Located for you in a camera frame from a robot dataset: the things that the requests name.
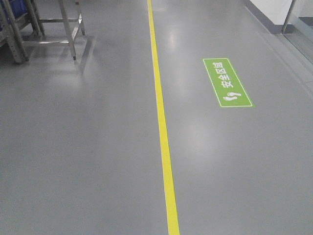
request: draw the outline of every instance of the gray epoxy floor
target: gray epoxy floor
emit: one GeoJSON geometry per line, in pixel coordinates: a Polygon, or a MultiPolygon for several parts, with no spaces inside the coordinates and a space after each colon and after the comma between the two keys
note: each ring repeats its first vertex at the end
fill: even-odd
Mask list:
{"type": "Polygon", "coordinates": [[[313,100],[293,68],[239,0],[154,3],[181,234],[312,234],[313,100]],[[229,58],[256,107],[220,108],[203,58],[229,58]]]}
{"type": "MultiPolygon", "coordinates": [[[[313,100],[288,56],[239,0],[153,4],[181,234],[312,234],[313,100]],[[202,62],[217,57],[255,108],[219,107],[202,62]]],[[[167,234],[146,0],[82,9],[77,63],[0,48],[0,233],[167,234]]]]}

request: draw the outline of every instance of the safety zone sign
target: safety zone sign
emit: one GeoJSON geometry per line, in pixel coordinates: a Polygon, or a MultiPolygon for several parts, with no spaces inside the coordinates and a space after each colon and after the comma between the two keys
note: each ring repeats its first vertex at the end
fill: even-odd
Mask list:
{"type": "Polygon", "coordinates": [[[254,107],[227,58],[203,59],[203,62],[221,107],[254,107]]]}

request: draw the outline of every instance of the yellow tape line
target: yellow tape line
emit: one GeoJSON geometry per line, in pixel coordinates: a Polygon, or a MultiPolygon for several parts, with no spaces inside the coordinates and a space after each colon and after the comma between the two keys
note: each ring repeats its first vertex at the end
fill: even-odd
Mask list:
{"type": "Polygon", "coordinates": [[[153,19],[152,0],[148,0],[148,9],[149,9],[149,25],[150,25],[151,47],[152,47],[152,57],[153,57],[153,69],[154,69],[154,74],[155,74],[157,116],[158,116],[158,126],[159,126],[159,132],[160,132],[160,143],[161,143],[161,153],[162,153],[162,166],[163,166],[168,233],[169,235],[179,235],[180,233],[179,233],[178,213],[177,213],[177,207],[176,207],[172,163],[171,163],[170,147],[169,147],[168,136],[167,136],[162,84],[161,84],[160,69],[159,69],[158,55],[157,55],[157,42],[156,42],[156,32],[155,32],[155,25],[154,25],[154,19],[153,19]]]}

